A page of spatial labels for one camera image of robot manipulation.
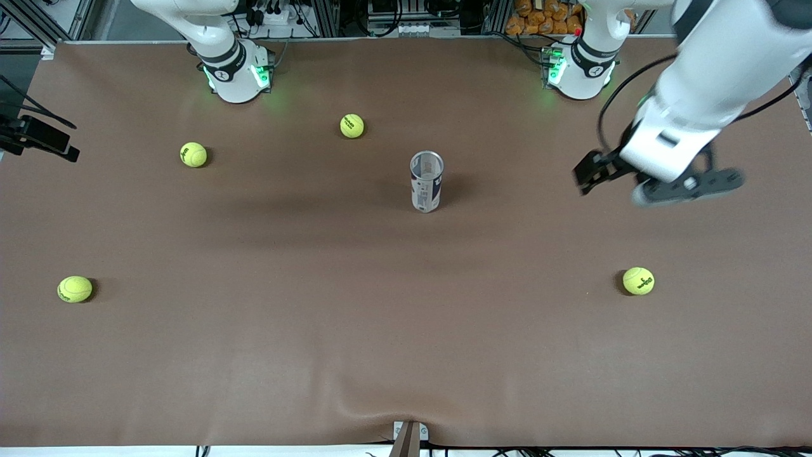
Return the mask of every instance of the can label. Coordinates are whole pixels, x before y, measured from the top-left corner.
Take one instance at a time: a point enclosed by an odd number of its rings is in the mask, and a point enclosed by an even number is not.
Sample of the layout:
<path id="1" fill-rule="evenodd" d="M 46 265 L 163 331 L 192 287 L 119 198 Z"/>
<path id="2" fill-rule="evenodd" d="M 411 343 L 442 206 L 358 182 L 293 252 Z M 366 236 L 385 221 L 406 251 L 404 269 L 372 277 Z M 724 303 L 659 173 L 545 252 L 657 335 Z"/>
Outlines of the can label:
<path id="1" fill-rule="evenodd" d="M 412 205 L 422 212 L 430 212 L 440 204 L 443 185 L 443 159 L 430 150 L 412 157 Z"/>

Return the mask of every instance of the tennis ball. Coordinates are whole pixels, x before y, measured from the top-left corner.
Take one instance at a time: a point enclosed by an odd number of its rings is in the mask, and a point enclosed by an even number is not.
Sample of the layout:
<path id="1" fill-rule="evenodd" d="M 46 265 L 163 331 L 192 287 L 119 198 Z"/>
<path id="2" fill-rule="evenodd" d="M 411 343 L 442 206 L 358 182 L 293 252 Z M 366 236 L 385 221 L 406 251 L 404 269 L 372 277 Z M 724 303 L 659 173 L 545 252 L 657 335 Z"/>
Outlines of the tennis ball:
<path id="1" fill-rule="evenodd" d="M 59 283 L 56 293 L 68 303 L 78 303 L 87 300 L 93 292 L 93 285 L 90 280 L 83 276 L 68 276 Z"/>
<path id="2" fill-rule="evenodd" d="M 341 118 L 341 133 L 347 138 L 358 138 L 364 132 L 364 120 L 359 115 Z"/>
<path id="3" fill-rule="evenodd" d="M 180 159 L 189 167 L 200 167 L 205 163 L 207 157 L 205 147 L 200 143 L 186 143 L 184 147 L 180 148 Z"/>
<path id="4" fill-rule="evenodd" d="M 623 287 L 634 295 L 646 295 L 654 288 L 654 275 L 642 267 L 630 268 L 623 275 Z"/>

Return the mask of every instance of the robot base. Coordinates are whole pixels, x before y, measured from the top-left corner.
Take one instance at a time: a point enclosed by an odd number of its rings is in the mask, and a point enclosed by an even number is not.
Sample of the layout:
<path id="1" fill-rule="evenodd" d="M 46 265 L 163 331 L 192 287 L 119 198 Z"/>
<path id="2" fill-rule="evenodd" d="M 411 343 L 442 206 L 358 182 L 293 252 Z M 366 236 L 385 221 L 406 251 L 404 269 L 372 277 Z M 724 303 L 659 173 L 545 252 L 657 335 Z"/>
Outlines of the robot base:
<path id="1" fill-rule="evenodd" d="M 250 40 L 240 40 L 245 46 L 246 59 L 231 81 L 218 81 L 208 71 L 209 87 L 229 103 L 245 103 L 262 92 L 270 92 L 274 76 L 275 54 Z"/>
<path id="2" fill-rule="evenodd" d="M 565 37 L 564 40 L 573 41 L 574 37 Z M 561 94 L 576 100 L 587 100 L 609 84 L 615 64 L 605 71 L 605 77 L 590 78 L 578 67 L 572 57 L 572 46 L 568 43 L 555 43 L 553 46 L 542 48 L 542 81 L 544 87 L 557 89 Z"/>

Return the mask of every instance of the green led light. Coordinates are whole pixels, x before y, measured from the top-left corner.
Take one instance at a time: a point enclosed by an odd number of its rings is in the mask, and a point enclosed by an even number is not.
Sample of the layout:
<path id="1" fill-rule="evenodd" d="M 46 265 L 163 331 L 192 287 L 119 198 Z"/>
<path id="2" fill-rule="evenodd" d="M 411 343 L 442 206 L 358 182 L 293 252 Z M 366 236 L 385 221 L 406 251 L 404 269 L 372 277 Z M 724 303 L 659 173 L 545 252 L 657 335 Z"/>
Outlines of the green led light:
<path id="1" fill-rule="evenodd" d="M 268 71 L 262 67 L 256 67 L 254 65 L 251 66 L 251 73 L 254 75 L 254 79 L 257 80 L 257 84 L 260 87 L 267 87 L 268 86 Z"/>
<path id="2" fill-rule="evenodd" d="M 558 62 L 550 69 L 550 77 L 548 81 L 550 84 L 558 84 L 561 82 L 561 76 L 564 74 L 564 70 L 567 69 L 567 60 L 563 57 L 558 59 Z"/>
<path id="3" fill-rule="evenodd" d="M 214 81 L 212 81 L 212 79 L 211 79 L 211 74 L 209 73 L 209 69 L 206 68 L 206 67 L 203 67 L 203 72 L 205 73 L 206 79 L 209 80 L 209 87 L 212 90 L 214 90 Z"/>

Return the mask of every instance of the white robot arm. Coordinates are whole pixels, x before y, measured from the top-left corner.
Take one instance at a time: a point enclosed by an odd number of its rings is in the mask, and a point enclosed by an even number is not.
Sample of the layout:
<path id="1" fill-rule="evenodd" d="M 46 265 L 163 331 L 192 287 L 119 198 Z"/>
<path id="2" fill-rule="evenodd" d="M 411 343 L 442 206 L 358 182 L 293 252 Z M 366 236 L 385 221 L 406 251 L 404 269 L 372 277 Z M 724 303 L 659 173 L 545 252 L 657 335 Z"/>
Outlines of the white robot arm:
<path id="1" fill-rule="evenodd" d="M 615 68 L 615 56 L 628 37 L 631 21 L 629 8 L 658 9 L 669 7 L 674 0 L 581 0 L 586 23 L 579 37 L 567 37 L 552 48 L 559 49 L 555 77 L 549 85 L 576 100 L 592 98 L 609 82 Z"/>
<path id="2" fill-rule="evenodd" d="M 237 39 L 221 15 L 239 0 L 132 0 L 183 35 L 197 56 L 209 86 L 226 102 L 242 103 L 270 88 L 272 54 L 253 41 Z"/>
<path id="3" fill-rule="evenodd" d="M 583 194 L 629 172 L 638 173 L 633 201 L 644 207 L 741 186 L 741 172 L 713 169 L 711 140 L 795 67 L 812 66 L 812 0 L 677 0 L 672 24 L 679 54 L 621 146 L 592 151 L 578 164 Z M 708 159 L 704 172 L 690 167 L 699 154 Z"/>

